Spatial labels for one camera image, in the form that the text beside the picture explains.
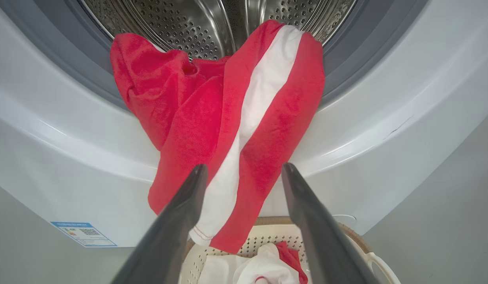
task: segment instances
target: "basket handle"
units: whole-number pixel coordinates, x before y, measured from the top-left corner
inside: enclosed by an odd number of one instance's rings
[[[378,257],[375,253],[370,252],[368,254],[365,254],[365,261],[367,261],[367,264],[371,269],[372,269],[372,263],[377,264],[377,266],[379,266],[379,268],[384,273],[384,275],[386,276],[390,284],[401,284],[397,275],[388,266],[388,264],[384,262],[384,260],[382,260],[380,257]]]

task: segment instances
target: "beige laundry basket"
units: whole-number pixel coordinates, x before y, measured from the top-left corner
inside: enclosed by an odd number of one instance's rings
[[[354,245],[363,260],[368,264],[370,269],[376,273],[374,267],[378,267],[390,284],[400,284],[400,281],[390,269],[390,267],[378,256],[376,256],[365,241],[347,226],[340,224],[344,233]],[[309,263],[305,254],[304,241],[300,229],[294,225],[289,217],[263,217],[258,218],[255,226],[248,235],[248,240],[240,248],[237,255],[243,257],[253,257],[256,255],[260,246],[267,243],[280,243],[286,241],[289,249],[298,250],[300,264],[305,271],[309,283],[311,273]],[[197,284],[202,268],[204,267],[208,255],[228,255],[222,250],[216,250],[211,247],[195,245],[191,240],[186,246],[186,255],[183,266],[181,267],[181,284]]]

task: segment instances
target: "front-loading washing machine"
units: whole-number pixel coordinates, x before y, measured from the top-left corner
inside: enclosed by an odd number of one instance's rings
[[[323,43],[323,99],[291,162],[358,234],[488,114],[488,0],[0,0],[0,186],[59,228],[94,228],[85,246],[135,246],[161,153],[119,96],[113,36],[217,60],[268,19]],[[260,215],[288,215],[280,181]]]

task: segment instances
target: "sticker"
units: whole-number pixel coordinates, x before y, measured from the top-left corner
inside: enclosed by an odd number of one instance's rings
[[[116,247],[90,223],[51,222],[59,230],[85,247]]]

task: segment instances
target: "floor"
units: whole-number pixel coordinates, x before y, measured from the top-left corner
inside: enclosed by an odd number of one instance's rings
[[[364,238],[403,284],[488,283],[488,118]],[[83,248],[0,188],[0,284],[106,284],[131,252]]]

